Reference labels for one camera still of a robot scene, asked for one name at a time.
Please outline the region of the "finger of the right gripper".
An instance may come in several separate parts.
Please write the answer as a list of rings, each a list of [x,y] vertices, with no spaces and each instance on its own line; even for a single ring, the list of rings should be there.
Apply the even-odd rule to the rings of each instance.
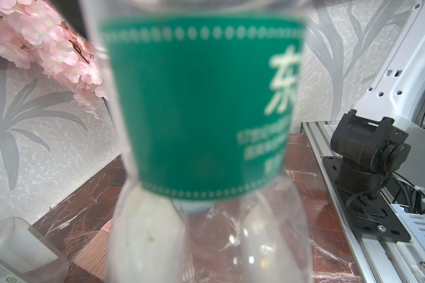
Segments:
[[[66,22],[85,40],[88,40],[84,18],[78,0],[50,0]]]

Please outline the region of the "square clear plastic bottle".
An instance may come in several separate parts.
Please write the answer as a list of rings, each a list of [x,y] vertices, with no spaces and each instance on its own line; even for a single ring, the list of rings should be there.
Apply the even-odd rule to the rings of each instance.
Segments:
[[[0,283],[63,283],[69,260],[20,217],[0,221]]]

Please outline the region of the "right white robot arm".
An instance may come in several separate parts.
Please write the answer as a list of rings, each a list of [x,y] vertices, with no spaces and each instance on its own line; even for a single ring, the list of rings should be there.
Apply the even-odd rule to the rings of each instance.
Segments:
[[[79,1],[50,2],[75,31],[87,38]],[[352,1],[348,2],[348,18],[358,38],[352,61],[357,62],[358,57],[364,53],[364,49],[368,49],[365,46],[369,46],[370,37],[376,33],[376,31],[373,33],[373,30],[379,29],[376,28],[377,25],[382,25],[383,10],[389,8],[391,1],[381,4],[372,17],[373,20],[370,20],[366,26],[366,31],[358,31],[357,20],[353,20],[351,11]],[[342,42],[338,40],[338,33],[332,28],[332,20],[326,12],[326,8],[317,9],[319,19],[321,18],[324,23],[326,21],[330,23],[312,23],[309,29],[312,36],[307,39],[307,44],[312,53],[316,54],[317,59],[322,62],[323,67],[328,70],[333,83],[343,83],[347,75],[338,73],[338,55],[330,55],[330,60],[326,59],[326,52],[320,52],[319,47],[315,47],[320,43],[319,35],[313,36],[316,32],[327,35],[329,43]],[[393,118],[395,126],[402,130],[406,130],[415,123],[420,125],[425,116],[425,110],[423,110],[425,109],[425,1],[416,1],[412,11],[407,14],[409,17],[402,24],[403,29],[383,65],[378,73],[369,77],[372,81],[368,90],[352,107],[357,110],[360,117],[367,119],[379,120],[383,116]]]

